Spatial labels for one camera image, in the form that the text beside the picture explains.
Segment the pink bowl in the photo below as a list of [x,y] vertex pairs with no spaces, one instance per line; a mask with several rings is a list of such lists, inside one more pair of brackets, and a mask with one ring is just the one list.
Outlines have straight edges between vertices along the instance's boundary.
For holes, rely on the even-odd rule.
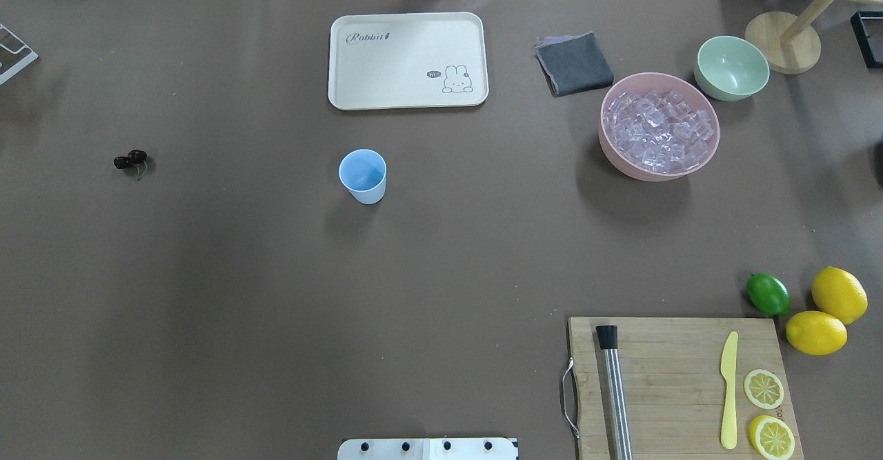
[[[711,139],[708,140],[708,155],[706,155],[706,158],[704,158],[703,162],[697,165],[697,167],[679,174],[659,174],[657,172],[643,170],[643,168],[637,167],[637,165],[631,163],[627,158],[616,151],[613,142],[610,141],[608,135],[606,135],[604,114],[608,112],[610,102],[612,102],[615,97],[621,95],[625,90],[633,90],[633,92],[644,94],[652,89],[662,94],[669,92],[669,90],[676,90],[676,92],[684,95],[684,101],[686,101],[693,110],[704,110],[712,119],[712,127],[715,129],[715,136],[712,136]],[[624,79],[615,83],[608,93],[606,93],[604,101],[602,102],[602,113],[600,114],[600,123],[598,125],[598,139],[600,140],[600,143],[602,143],[604,156],[606,156],[610,163],[622,172],[622,174],[626,174],[628,177],[634,177],[641,181],[654,181],[654,183],[659,183],[659,181],[670,181],[672,179],[677,179],[678,177],[684,177],[684,175],[691,174],[700,170],[700,168],[703,168],[704,165],[715,156],[715,152],[717,151],[717,146],[720,142],[720,124],[718,123],[717,114],[715,113],[712,104],[700,92],[700,90],[693,87],[690,83],[687,83],[683,79],[678,79],[678,77],[669,76],[669,74],[641,72],[639,74],[632,74],[631,76],[624,77]]]

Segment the yellow lemon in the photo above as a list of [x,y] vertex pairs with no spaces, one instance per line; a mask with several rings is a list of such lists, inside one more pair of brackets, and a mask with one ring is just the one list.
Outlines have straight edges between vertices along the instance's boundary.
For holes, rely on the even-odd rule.
[[748,424],[748,438],[767,460],[787,460],[794,454],[794,434],[782,420],[759,415]]
[[819,310],[851,324],[868,309],[868,296],[855,275],[827,266],[813,281],[813,301]]
[[748,372],[744,382],[745,395],[748,401],[764,410],[772,410],[785,400],[785,387],[775,373],[764,369]]
[[803,353],[829,355],[846,344],[846,326],[833,315],[807,310],[789,319],[785,337]]

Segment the lime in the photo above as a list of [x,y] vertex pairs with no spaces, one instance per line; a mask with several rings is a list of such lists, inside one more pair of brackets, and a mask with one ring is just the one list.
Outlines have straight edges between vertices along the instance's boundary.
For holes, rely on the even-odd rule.
[[775,373],[754,369],[745,376],[745,395],[748,401],[764,410],[772,410],[785,400],[785,388]]
[[846,326],[833,315],[807,310],[785,324],[788,342],[803,353],[829,355],[846,344]]
[[788,460],[794,454],[794,434],[782,420],[759,415],[748,424],[748,438],[767,460]]
[[813,301],[819,310],[851,324],[868,309],[868,295],[849,272],[827,266],[813,280]]
[[754,274],[748,278],[748,299],[760,312],[767,315],[786,315],[791,308],[791,296],[782,281],[769,274]]

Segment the bunny drawing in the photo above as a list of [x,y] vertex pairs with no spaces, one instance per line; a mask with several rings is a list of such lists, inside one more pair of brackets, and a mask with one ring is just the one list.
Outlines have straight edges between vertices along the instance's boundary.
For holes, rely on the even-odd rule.
[[466,65],[448,65],[444,74],[444,89],[441,92],[473,92],[473,80],[469,79]]

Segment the lemon slice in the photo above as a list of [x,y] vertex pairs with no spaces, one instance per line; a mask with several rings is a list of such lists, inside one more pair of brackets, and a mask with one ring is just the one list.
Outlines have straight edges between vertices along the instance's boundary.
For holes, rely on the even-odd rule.
[[745,376],[745,395],[748,401],[764,410],[772,410],[785,400],[785,388],[775,373],[754,369]]
[[782,420],[760,415],[748,425],[748,438],[767,460],[787,460],[794,454],[794,434]]

